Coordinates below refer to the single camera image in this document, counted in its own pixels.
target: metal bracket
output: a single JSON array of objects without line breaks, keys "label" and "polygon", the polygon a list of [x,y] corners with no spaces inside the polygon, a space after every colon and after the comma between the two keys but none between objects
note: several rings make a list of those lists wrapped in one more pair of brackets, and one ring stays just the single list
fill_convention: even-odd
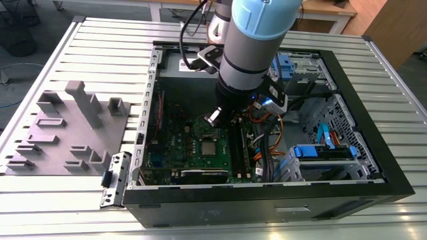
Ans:
[{"label": "metal bracket", "polygon": [[104,172],[100,185],[105,188],[101,192],[100,208],[124,208],[122,196],[126,186],[132,154],[122,151],[110,157],[108,170]]},{"label": "metal bracket", "polygon": [[285,105],[285,92],[281,86],[269,78],[266,74],[262,76],[262,81],[256,91],[258,94],[269,98],[278,107]]},{"label": "metal bracket", "polygon": [[210,45],[197,53],[198,58],[216,69],[220,70],[222,49]]}]

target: blue led light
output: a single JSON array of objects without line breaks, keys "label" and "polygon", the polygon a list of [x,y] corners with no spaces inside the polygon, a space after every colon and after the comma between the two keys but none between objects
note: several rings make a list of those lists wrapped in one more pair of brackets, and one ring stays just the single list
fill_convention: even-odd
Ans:
[{"label": "blue led light", "polygon": [[272,100],[268,98],[262,103],[261,105],[264,106],[265,104],[270,104],[272,103]]}]

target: orange wire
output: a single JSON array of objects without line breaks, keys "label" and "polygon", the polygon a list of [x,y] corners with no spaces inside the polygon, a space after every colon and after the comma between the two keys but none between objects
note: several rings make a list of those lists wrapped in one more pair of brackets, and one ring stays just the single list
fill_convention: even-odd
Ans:
[{"label": "orange wire", "polygon": [[[281,117],[277,116],[278,120],[280,120],[280,134],[278,134],[278,137],[274,141],[274,144],[272,146],[269,146],[269,153],[270,155],[273,156],[278,156],[278,155],[285,155],[284,152],[281,151],[274,151],[276,147],[278,146],[278,143],[280,143],[280,139],[281,139],[281,135],[282,135],[282,121],[281,121]],[[253,160],[257,161],[258,159],[261,159],[261,153],[258,152],[254,157],[253,157]]]},{"label": "orange wire", "polygon": [[[258,96],[256,95],[256,98],[254,98],[253,103],[254,103],[257,100],[258,100]],[[246,110],[245,110],[245,111],[246,111],[246,116],[248,116],[248,119],[250,120],[250,122],[258,124],[258,123],[264,122],[264,121],[266,120],[266,118],[268,118],[272,114],[268,112],[268,113],[265,113],[264,116],[261,116],[260,119],[252,118],[250,110],[252,110],[252,107],[253,107],[253,103],[250,104],[250,106],[246,107]]]},{"label": "orange wire", "polygon": [[334,139],[334,142],[336,142],[336,145],[341,145],[341,141],[340,141],[340,139],[338,139],[338,134],[333,131],[333,132],[330,132],[332,133],[332,135],[333,135],[333,139]]}]

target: wooden table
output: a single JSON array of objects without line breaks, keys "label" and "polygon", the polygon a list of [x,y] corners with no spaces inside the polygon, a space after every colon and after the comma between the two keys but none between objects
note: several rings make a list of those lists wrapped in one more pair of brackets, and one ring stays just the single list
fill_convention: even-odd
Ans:
[{"label": "wooden table", "polygon": [[[198,4],[198,0],[62,0],[62,2],[148,7],[150,20],[153,22],[161,22],[160,9],[193,10],[196,8],[194,5]],[[60,3],[60,1],[53,1],[57,10],[62,9]],[[329,34],[341,34],[350,17],[357,14],[349,3],[346,3],[345,8],[342,9],[333,6],[333,0],[309,0],[304,2],[302,7],[302,18],[305,20],[333,22],[329,27]],[[312,23],[312,21],[308,21],[306,25],[310,25],[306,29],[316,28],[316,23]]]}]

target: aluminum slotted table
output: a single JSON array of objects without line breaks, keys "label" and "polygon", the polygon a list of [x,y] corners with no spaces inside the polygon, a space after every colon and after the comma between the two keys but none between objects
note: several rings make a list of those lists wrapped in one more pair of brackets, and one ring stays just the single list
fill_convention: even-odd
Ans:
[{"label": "aluminum slotted table", "polygon": [[[153,41],[176,41],[177,23],[76,17],[0,136],[0,172],[38,112],[42,91],[81,80],[100,101],[130,103],[120,150],[132,152]],[[206,29],[186,38],[205,43]],[[125,209],[98,210],[100,176],[0,176],[0,237],[92,239],[425,239],[427,112],[372,42],[288,32],[281,47],[330,50],[416,192],[338,220],[145,230]]]}]

